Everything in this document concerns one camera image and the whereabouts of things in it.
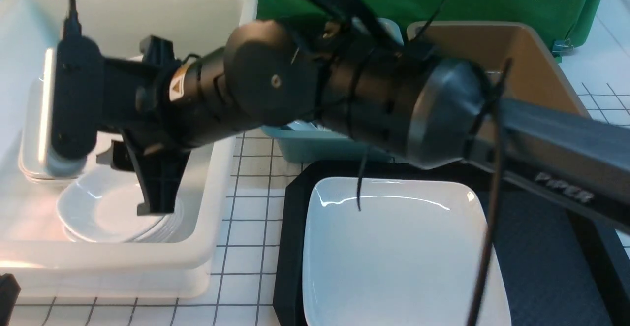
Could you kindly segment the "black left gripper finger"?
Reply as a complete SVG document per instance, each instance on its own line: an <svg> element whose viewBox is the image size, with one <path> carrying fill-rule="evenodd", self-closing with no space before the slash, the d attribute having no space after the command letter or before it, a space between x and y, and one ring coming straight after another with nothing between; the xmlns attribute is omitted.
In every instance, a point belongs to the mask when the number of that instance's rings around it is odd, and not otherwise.
<svg viewBox="0 0 630 326"><path fill-rule="evenodd" d="M0 276L0 325L8 326L14 306L20 294L20 287L13 274Z"/></svg>

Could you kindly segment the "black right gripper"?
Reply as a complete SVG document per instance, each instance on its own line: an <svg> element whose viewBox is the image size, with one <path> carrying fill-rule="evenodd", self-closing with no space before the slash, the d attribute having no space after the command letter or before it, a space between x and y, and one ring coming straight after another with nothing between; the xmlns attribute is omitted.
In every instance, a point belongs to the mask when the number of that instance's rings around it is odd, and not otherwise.
<svg viewBox="0 0 630 326"><path fill-rule="evenodd" d="M101 130L118 133L101 153L101 164L137 176L143 201L138 216L175 212L176 195L191 149L176 136L169 110L169 86L183 62L168 39L149 35L140 42L139 62L107 58Z"/></svg>

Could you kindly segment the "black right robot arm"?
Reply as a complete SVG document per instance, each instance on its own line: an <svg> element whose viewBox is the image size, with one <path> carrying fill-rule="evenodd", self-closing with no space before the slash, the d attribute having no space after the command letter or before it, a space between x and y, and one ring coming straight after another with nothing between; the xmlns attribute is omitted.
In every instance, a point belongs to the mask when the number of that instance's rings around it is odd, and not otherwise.
<svg viewBox="0 0 630 326"><path fill-rule="evenodd" d="M257 19L226 45L153 74L107 59L99 129L136 155L190 151L313 120L421 169L465 162L629 231L629 131L504 97L511 62L482 67L420 33L401 45L362 0L308 0L331 17Z"/></svg>

